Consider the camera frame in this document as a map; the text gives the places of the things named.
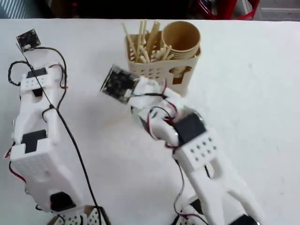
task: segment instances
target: red wire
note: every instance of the red wire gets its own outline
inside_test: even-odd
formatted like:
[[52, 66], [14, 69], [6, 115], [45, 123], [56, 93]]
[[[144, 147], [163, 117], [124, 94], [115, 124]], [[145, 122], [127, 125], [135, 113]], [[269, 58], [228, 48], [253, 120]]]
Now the red wire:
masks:
[[15, 145], [15, 142], [11, 145], [10, 149], [7, 151], [7, 153], [4, 155], [4, 158], [8, 158], [10, 156], [11, 148]]
[[9, 168], [9, 171], [10, 171], [15, 177], [19, 178], [20, 180], [22, 180], [22, 181], [26, 184], [26, 180], [24, 179], [24, 177], [22, 177], [21, 175], [17, 174], [15, 171], [13, 171], [13, 169], [11, 168], [11, 162], [9, 162], [8, 168]]
[[177, 113], [178, 113], [177, 107], [176, 107], [173, 103], [169, 102], [168, 100], [165, 99], [165, 101], [166, 101], [167, 103], [169, 103], [170, 106], [172, 106], [172, 108], [175, 110], [175, 112], [176, 112], [176, 114], [177, 114]]

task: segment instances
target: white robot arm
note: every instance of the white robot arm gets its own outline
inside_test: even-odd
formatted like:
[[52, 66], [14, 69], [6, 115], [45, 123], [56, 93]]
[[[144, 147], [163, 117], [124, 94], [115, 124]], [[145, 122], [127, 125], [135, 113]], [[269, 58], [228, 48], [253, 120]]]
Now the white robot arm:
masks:
[[62, 74], [55, 67], [43, 67], [34, 72], [37, 77], [30, 71], [23, 74], [21, 80], [21, 107], [13, 123], [15, 145], [11, 148], [11, 165], [23, 177], [27, 193], [44, 212], [66, 213], [82, 209], [83, 193], [74, 173], [60, 157], [60, 119], [54, 109], [49, 109], [46, 99], [47, 95], [50, 102], [57, 105]]
[[[243, 215], [237, 210], [231, 225], [265, 224], [263, 210], [226, 157], [216, 132], [206, 126], [197, 111], [184, 105], [184, 100], [165, 82], [159, 84], [114, 66], [101, 90], [132, 106], [133, 114], [152, 138], [166, 141], [165, 146], [173, 149], [173, 157], [192, 184], [207, 222], [189, 207], [180, 216], [194, 224], [225, 225], [222, 199], [231, 195], [246, 212]], [[205, 170], [207, 164], [214, 170], [212, 177]]]

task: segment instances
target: red object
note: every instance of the red object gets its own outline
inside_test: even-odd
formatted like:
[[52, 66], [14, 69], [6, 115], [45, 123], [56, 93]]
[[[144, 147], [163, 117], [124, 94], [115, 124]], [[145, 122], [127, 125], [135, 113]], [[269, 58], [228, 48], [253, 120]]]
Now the red object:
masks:
[[[217, 15], [214, 15], [201, 0], [197, 1], [197, 8], [200, 10], [200, 13], [209, 20], [230, 20], [232, 19], [233, 11], [237, 0], [218, 0], [217, 7]], [[253, 20], [255, 12], [257, 10], [258, 4], [260, 0], [247, 0], [252, 6], [252, 11], [240, 16], [238, 18], [234, 18], [236, 20]]]
[[21, 181], [23, 181], [26, 184], [26, 180], [21, 175], [17, 174], [13, 169], [11, 168], [11, 162], [8, 164], [9, 171], [16, 177], [19, 178]]

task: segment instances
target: table surface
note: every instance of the table surface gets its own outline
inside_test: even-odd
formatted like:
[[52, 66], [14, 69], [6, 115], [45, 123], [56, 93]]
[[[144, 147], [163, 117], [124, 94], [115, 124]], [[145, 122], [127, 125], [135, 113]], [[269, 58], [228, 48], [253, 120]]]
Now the table surface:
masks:
[[[15, 37], [35, 28], [42, 46], [57, 48], [67, 61], [69, 89], [61, 112], [78, 142], [97, 201], [112, 224], [167, 225], [175, 217], [173, 201], [181, 187], [171, 152], [134, 125], [128, 107], [99, 92], [113, 63], [127, 68], [121, 22], [0, 20], [1, 152], [12, 142], [11, 121], [20, 107], [19, 90], [7, 81], [9, 65], [23, 60]], [[206, 122], [218, 131], [226, 154], [270, 224], [297, 224], [300, 23], [191, 22], [202, 34], [202, 56], [186, 101], [201, 109]], [[138, 20], [125, 23], [130, 33], [138, 31]], [[42, 50], [27, 56], [32, 63], [59, 59]], [[25, 66], [16, 67], [13, 79], [25, 71]], [[68, 152], [75, 155], [73, 147]], [[52, 216], [34, 210], [35, 203], [7, 165], [7, 161], [0, 164], [1, 224], [46, 224]], [[76, 168], [85, 184], [81, 168]], [[84, 190], [86, 203], [92, 204]], [[193, 193], [187, 185], [183, 201]]]

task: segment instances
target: wooden chopstick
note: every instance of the wooden chopstick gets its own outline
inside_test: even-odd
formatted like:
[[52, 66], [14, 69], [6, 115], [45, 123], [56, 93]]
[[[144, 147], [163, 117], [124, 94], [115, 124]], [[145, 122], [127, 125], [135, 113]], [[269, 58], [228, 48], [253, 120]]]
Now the wooden chopstick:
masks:
[[138, 62], [140, 59], [140, 50], [139, 50], [139, 46], [141, 45], [141, 39], [142, 39], [142, 32], [143, 32], [143, 25], [144, 25], [144, 21], [141, 20], [140, 22], [140, 30], [139, 30], [139, 36], [137, 39], [137, 46], [136, 46], [136, 58], [135, 58], [135, 62]]
[[160, 23], [158, 21], [154, 21], [151, 33], [149, 34], [149, 37], [147, 39], [147, 44], [146, 44], [146, 52], [148, 53], [148, 55], [152, 54], [154, 40], [155, 40], [156, 35], [159, 32], [159, 27], [160, 27]]
[[144, 55], [144, 57], [145, 57], [145, 59], [146, 59], [146, 61], [147, 61], [147, 63], [150, 63], [150, 59], [149, 59], [149, 55], [148, 55], [148, 53], [145, 51], [145, 49], [140, 45], [140, 50], [141, 50], [141, 52], [142, 52], [142, 54]]
[[144, 20], [144, 28], [142, 31], [142, 46], [144, 46], [146, 42], [146, 28], [147, 28], [147, 20]]
[[128, 34], [128, 32], [127, 32], [127, 30], [126, 30], [126, 27], [125, 27], [125, 24], [124, 24], [124, 23], [122, 23], [122, 27], [123, 27], [124, 32], [125, 32], [125, 34], [126, 34], [127, 40], [128, 40], [128, 42], [129, 42], [129, 46], [130, 46], [130, 48], [132, 49], [132, 51], [133, 51], [133, 53], [134, 53], [134, 55], [135, 55], [135, 58], [136, 58], [137, 55], [136, 55], [135, 46], [134, 46], [134, 44], [133, 44], [133, 42], [132, 42], [132, 39], [131, 39], [130, 35]]
[[171, 58], [173, 58], [174, 55], [173, 54], [170, 54], [165, 60], [170, 60]]
[[170, 50], [171, 50], [172, 46], [167, 46], [167, 50], [165, 51], [165, 54], [163, 55], [162, 59], [161, 60], [165, 60], [168, 55], [170, 54]]

